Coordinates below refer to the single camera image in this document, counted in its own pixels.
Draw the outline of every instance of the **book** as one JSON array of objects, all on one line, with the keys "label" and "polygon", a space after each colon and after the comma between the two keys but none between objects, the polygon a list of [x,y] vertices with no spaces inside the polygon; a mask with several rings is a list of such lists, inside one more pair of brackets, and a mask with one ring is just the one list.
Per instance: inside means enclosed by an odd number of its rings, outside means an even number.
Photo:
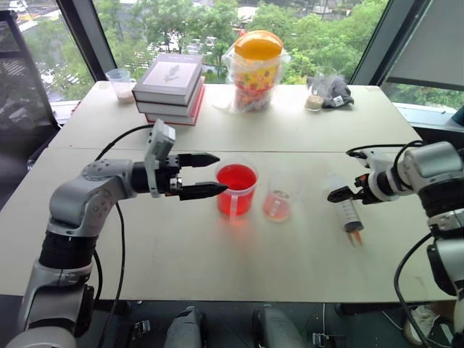
[{"label": "book", "polygon": [[200,108],[202,106],[202,100],[204,96],[204,85],[200,89],[198,99],[196,100],[195,106],[188,117],[184,116],[172,116],[172,115],[161,115],[161,114],[145,114],[146,120],[150,123],[153,123],[158,118],[165,121],[166,123],[173,125],[196,125],[198,120],[198,115],[200,113]]},{"label": "book", "polygon": [[133,88],[138,102],[186,106],[202,73],[202,55],[160,54]]},{"label": "book", "polygon": [[146,103],[143,101],[138,101],[136,103],[138,112],[141,114],[164,114],[164,115],[173,115],[173,116],[184,116],[188,117],[191,114],[192,109],[195,106],[198,95],[202,89],[204,83],[204,76],[200,76],[198,83],[192,93],[190,100],[188,101],[187,106],[182,105],[169,105],[169,104],[155,104],[155,103]]}]

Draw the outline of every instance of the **floor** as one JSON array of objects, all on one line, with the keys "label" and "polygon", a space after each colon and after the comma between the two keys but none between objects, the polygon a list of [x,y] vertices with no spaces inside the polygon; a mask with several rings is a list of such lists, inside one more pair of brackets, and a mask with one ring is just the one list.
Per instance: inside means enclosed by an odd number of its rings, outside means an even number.
[{"label": "floor", "polygon": [[[105,342],[105,347],[114,347],[119,325],[136,323],[140,320],[150,320],[152,330],[145,335],[135,347],[162,347],[165,334],[172,319],[182,309],[195,305],[207,314],[209,348],[252,348],[253,338],[251,330],[252,311],[262,305],[256,302],[184,302],[184,301],[144,301],[141,304],[131,302],[132,310],[126,318],[116,316],[112,321],[112,328]],[[0,347],[15,334],[15,318],[20,306],[20,298],[0,295]],[[275,303],[275,308],[282,310],[297,327],[302,337],[311,337],[312,332],[323,330],[321,303]],[[402,322],[401,310],[388,310],[392,320]],[[78,340],[79,347],[95,347],[99,340],[105,312],[95,312],[89,331]],[[439,319],[434,327],[431,338],[441,344],[449,345],[440,328]],[[402,332],[395,328],[382,312],[339,316],[335,311],[335,304],[326,305],[326,333],[345,336],[339,339],[338,348],[343,347],[375,347],[375,348],[411,348],[402,336]]]}]

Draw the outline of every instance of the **white table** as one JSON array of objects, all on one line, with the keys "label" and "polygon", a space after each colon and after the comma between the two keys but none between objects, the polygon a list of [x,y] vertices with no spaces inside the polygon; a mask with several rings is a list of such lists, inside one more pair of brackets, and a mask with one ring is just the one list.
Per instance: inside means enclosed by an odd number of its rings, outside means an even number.
[{"label": "white table", "polygon": [[[0,212],[0,294],[22,295],[41,251],[54,189],[77,176],[95,149],[48,148]],[[233,153],[216,153],[225,159]],[[121,204],[127,264],[123,299],[297,302],[396,302],[393,275],[406,251],[428,232],[416,196],[362,206],[364,247],[340,230],[322,182],[327,172],[348,181],[365,169],[344,154],[240,154],[260,173],[252,210],[230,223],[215,198],[180,202],[139,195]],[[109,158],[141,160],[139,150]],[[269,174],[279,167],[306,173],[307,188],[290,220],[272,223],[261,211]],[[215,166],[185,168],[185,183],[214,179]],[[120,265],[120,225],[113,211],[97,247],[104,267],[102,296],[113,298]],[[91,283],[95,284],[96,271]],[[436,286],[425,248],[411,258],[400,285],[410,301],[450,299]]]},{"label": "white table", "polygon": [[[311,113],[303,107],[306,86],[282,85],[268,111],[235,115],[214,106],[233,96],[233,86],[206,85],[196,127],[176,126],[174,149],[344,152],[354,146],[404,144],[419,138],[379,87],[350,88],[355,104],[343,109]],[[135,104],[119,105],[111,85],[98,82],[50,147],[103,149],[121,133],[143,124],[145,117]],[[144,149],[148,132],[128,136],[115,149]]]}]

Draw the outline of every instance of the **red liquid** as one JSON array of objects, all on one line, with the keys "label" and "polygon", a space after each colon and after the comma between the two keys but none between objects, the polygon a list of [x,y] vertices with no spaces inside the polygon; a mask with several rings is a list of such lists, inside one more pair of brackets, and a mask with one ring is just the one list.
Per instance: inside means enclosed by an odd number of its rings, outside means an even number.
[{"label": "red liquid", "polygon": [[[246,190],[256,183],[256,174],[245,165],[226,165],[217,173],[217,181],[224,183],[230,190]],[[252,205],[254,189],[237,197],[236,215],[244,214]],[[231,214],[232,196],[225,191],[217,196],[217,207],[224,214]]]}]

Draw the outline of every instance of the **cup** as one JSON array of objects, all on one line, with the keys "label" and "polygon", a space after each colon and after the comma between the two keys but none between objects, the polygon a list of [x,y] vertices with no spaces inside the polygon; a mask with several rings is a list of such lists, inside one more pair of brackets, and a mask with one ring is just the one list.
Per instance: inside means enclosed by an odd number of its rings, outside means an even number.
[{"label": "cup", "polygon": [[296,173],[272,174],[269,180],[268,195],[262,207],[266,217],[277,223],[287,220],[303,188],[303,180]]},{"label": "cup", "polygon": [[131,78],[131,73],[127,69],[119,68],[110,70],[105,74],[115,90],[117,100],[123,104],[134,103],[132,94],[132,83],[137,82]]},{"label": "cup", "polygon": [[216,169],[216,179],[229,188],[217,196],[217,207],[234,219],[252,206],[258,172],[254,165],[241,158],[223,161]]},{"label": "cup", "polygon": [[317,112],[322,108],[324,98],[330,97],[330,88],[336,77],[336,70],[332,67],[318,67],[308,90],[304,107]]}]

